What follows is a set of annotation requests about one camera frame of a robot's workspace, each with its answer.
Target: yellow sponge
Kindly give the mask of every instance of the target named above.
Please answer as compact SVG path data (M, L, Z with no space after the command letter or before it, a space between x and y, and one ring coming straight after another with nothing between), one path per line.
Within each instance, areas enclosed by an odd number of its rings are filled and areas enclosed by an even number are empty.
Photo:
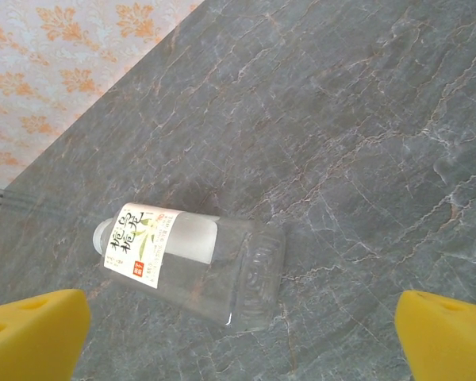
M89 328L81 290L0 306L0 381L71 379Z
M416 381L476 381L476 306L406 291L395 315Z

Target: bottle cap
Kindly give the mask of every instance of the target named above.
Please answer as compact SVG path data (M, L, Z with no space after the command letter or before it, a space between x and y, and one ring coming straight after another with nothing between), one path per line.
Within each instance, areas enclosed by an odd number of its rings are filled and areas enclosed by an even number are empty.
M101 245L101 240L102 240L102 234L104 233L104 230L108 227L108 225L111 223L113 219L108 218L107 220L104 220L100 224L98 224L97 228L95 228L94 231L94 248L97 250L97 252L102 255L102 245Z

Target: wall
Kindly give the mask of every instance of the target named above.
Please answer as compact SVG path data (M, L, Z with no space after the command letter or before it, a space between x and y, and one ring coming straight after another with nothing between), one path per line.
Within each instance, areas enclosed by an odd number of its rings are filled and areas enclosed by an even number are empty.
M200 2L0 0L0 188Z

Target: clear plastic bottle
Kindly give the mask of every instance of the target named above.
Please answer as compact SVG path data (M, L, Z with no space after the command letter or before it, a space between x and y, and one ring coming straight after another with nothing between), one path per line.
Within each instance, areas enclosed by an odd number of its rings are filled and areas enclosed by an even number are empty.
M126 204L96 228L94 247L111 279L233 331L273 318L285 238L272 226Z

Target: marble countertop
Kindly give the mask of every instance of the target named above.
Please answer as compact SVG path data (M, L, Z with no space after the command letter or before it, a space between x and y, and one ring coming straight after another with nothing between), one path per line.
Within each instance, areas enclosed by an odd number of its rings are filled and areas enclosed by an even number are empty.
M125 202L287 236L233 335L98 270ZM0 304L87 293L74 380L403 380L403 290L476 303L476 0L206 0L6 190Z

